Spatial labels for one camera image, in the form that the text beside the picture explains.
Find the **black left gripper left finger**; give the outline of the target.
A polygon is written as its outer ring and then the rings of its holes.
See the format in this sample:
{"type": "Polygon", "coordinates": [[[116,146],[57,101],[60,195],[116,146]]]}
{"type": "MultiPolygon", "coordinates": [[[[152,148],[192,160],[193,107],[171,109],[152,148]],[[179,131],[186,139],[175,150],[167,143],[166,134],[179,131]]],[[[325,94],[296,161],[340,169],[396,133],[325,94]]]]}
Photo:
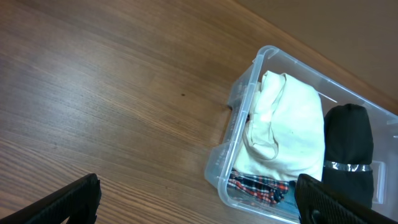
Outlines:
{"type": "Polygon", "coordinates": [[[2,224],[94,224],[101,200],[100,180],[88,174],[1,219],[2,224]]]}

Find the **red plaid shirt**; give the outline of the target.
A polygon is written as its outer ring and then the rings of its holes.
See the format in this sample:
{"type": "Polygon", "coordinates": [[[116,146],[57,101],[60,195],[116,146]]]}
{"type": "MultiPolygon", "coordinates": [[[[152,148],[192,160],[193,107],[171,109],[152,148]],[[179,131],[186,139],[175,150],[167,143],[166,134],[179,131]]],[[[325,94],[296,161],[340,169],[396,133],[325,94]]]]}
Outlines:
{"type": "Polygon", "coordinates": [[[228,186],[267,205],[280,203],[289,191],[289,182],[261,175],[243,174],[235,169],[229,175],[228,186]]]}

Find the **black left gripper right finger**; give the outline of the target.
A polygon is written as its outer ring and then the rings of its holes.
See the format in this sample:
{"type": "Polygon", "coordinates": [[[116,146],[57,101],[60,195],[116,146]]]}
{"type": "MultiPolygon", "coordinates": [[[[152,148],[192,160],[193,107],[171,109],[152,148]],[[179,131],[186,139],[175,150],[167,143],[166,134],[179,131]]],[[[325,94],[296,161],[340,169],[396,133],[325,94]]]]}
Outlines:
{"type": "Polygon", "coordinates": [[[298,177],[295,200],[301,224],[397,224],[307,174],[298,177]]]}

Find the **black garment with tape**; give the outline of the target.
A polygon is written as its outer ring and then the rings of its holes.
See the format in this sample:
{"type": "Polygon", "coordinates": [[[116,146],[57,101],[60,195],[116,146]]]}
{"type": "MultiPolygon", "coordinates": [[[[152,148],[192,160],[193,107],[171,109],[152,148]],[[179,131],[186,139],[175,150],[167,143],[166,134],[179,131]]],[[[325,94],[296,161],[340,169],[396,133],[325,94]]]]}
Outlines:
{"type": "Polygon", "coordinates": [[[322,182],[346,198],[372,207],[373,134],[366,108],[346,104],[325,116],[325,162],[322,182]]]}

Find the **cream sweatshirt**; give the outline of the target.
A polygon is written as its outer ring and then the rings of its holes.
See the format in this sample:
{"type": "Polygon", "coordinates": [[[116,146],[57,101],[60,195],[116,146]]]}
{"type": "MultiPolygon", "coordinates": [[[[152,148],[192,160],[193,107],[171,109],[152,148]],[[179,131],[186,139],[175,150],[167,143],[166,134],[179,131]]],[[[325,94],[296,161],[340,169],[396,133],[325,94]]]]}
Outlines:
{"type": "Polygon", "coordinates": [[[287,73],[267,71],[256,85],[234,169],[279,181],[321,180],[324,119],[318,92],[287,73]]]}

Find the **blue denim jeans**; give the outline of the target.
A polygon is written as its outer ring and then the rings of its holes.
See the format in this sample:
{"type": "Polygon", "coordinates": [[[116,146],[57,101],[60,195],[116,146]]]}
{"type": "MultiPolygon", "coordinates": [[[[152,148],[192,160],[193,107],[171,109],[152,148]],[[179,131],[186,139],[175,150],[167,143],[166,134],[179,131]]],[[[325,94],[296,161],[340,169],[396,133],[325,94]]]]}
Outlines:
{"type": "Polygon", "coordinates": [[[280,209],[284,210],[285,212],[289,212],[296,216],[299,216],[299,210],[297,208],[297,203],[295,200],[295,181],[289,182],[289,189],[286,194],[284,194],[284,199],[281,201],[278,206],[280,209]]]}

